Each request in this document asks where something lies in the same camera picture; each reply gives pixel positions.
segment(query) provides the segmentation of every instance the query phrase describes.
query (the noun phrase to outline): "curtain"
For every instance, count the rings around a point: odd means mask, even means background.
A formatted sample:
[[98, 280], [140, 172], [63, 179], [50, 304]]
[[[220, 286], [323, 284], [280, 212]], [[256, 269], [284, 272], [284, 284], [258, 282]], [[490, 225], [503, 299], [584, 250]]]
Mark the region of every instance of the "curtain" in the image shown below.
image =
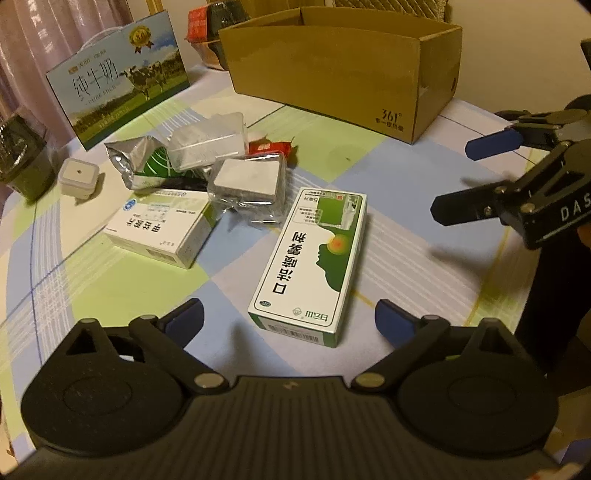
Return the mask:
[[126, 0], [0, 0], [0, 118], [25, 105], [58, 146], [70, 141], [45, 74], [93, 35], [132, 21]]

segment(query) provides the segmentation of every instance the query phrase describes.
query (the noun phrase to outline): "green and white box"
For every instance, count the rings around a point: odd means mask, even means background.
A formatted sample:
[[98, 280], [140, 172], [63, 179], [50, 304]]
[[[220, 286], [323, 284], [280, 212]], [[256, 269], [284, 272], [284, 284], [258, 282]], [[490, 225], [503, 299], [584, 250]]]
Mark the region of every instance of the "green and white box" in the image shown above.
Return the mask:
[[207, 192], [157, 189], [133, 195], [103, 231], [118, 247], [189, 268], [215, 224]]
[[336, 347], [367, 196], [300, 189], [248, 313], [263, 329]]

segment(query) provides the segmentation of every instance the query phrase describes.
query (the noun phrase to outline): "blue round logo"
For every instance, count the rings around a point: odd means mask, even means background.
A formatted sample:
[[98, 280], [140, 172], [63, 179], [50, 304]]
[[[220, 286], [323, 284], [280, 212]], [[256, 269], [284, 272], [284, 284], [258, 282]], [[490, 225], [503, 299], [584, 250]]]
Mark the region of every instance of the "blue round logo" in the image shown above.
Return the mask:
[[134, 205], [137, 203], [136, 199], [128, 200], [125, 205], [123, 205], [123, 210], [131, 210]]

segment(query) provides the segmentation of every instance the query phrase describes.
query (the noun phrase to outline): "cow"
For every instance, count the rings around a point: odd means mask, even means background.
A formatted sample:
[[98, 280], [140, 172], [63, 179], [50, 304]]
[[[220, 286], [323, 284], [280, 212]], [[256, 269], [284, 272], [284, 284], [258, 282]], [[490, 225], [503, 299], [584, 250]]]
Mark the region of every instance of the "cow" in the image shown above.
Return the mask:
[[159, 61], [154, 62], [148, 67], [141, 67], [139, 70], [136, 65], [129, 67], [120, 74], [126, 77], [134, 89], [142, 92], [146, 100], [150, 99], [150, 88], [154, 85], [160, 86], [160, 92], [164, 91], [166, 85], [166, 76], [163, 72], [162, 64]]

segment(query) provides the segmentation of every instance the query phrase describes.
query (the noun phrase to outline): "wall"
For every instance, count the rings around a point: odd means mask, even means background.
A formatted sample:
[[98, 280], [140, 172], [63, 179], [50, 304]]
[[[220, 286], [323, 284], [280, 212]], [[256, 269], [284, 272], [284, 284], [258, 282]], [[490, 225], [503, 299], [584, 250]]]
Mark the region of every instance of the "wall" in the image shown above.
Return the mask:
[[[134, 20], [139, 20], [150, 14], [146, 0], [127, 0], [127, 3]], [[185, 68], [189, 69], [198, 63], [200, 64], [201, 58], [193, 50], [191, 44], [185, 40], [185, 37], [189, 27], [189, 10], [205, 5], [206, 0], [163, 0], [162, 3], [164, 8], [168, 10]]]
[[575, 0], [449, 1], [464, 29], [459, 98], [491, 112], [542, 112], [591, 93], [579, 46], [591, 15]]

